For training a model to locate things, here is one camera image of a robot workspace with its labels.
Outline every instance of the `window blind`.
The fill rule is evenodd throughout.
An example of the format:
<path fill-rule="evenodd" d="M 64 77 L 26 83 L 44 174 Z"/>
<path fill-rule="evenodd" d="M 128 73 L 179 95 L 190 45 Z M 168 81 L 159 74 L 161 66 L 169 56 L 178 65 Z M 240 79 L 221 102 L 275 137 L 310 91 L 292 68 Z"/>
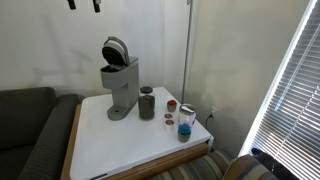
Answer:
<path fill-rule="evenodd" d="M 320 179 L 320 1 L 272 95 L 253 147 L 300 179 Z"/>

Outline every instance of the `gray canister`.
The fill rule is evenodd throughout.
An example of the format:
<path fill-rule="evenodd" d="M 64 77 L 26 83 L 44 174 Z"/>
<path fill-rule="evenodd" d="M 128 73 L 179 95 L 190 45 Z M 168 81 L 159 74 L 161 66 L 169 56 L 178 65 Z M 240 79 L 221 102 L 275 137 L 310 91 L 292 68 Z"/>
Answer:
<path fill-rule="evenodd" d="M 138 104 L 141 119 L 150 120 L 154 117 L 155 96 L 151 87 L 140 88 Z"/>
<path fill-rule="evenodd" d="M 191 104 L 181 104 L 179 107 L 178 123 L 187 123 L 190 127 L 192 127 L 195 120 L 196 108 Z"/>

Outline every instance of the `coffee maker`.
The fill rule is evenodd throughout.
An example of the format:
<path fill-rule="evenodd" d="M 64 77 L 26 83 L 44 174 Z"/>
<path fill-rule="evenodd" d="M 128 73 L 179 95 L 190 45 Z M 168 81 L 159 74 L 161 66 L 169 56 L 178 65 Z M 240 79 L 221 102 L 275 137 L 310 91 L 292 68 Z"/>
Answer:
<path fill-rule="evenodd" d="M 129 56 L 126 45 L 116 37 L 109 37 L 104 43 L 102 55 L 109 64 L 100 70 L 102 85 L 111 89 L 113 99 L 113 106 L 107 112 L 108 118 L 121 120 L 139 98 L 138 58 Z"/>

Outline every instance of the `white wall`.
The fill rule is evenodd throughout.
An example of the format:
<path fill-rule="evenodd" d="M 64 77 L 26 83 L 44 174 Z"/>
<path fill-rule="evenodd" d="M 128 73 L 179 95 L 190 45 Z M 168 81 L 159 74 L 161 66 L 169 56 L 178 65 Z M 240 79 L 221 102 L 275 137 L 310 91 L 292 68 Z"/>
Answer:
<path fill-rule="evenodd" d="M 218 147 L 238 154 L 307 6 L 307 0 L 199 0 L 185 101 Z"/>
<path fill-rule="evenodd" d="M 71 11 L 66 0 L 1 1 L 0 89 L 53 86 L 60 94 L 104 94 L 101 48 L 117 36 L 139 57 L 140 86 L 165 86 L 181 98 L 186 1 L 102 0 L 98 14 L 91 0 L 75 2 Z"/>

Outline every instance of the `glass jar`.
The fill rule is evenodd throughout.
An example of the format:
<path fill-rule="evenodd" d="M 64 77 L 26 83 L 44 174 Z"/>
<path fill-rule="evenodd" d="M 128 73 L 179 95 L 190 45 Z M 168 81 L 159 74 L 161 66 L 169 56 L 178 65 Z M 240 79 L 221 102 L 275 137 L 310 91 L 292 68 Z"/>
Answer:
<path fill-rule="evenodd" d="M 151 87 L 140 88 L 138 104 L 141 119 L 150 120 L 154 117 L 155 95 Z"/>

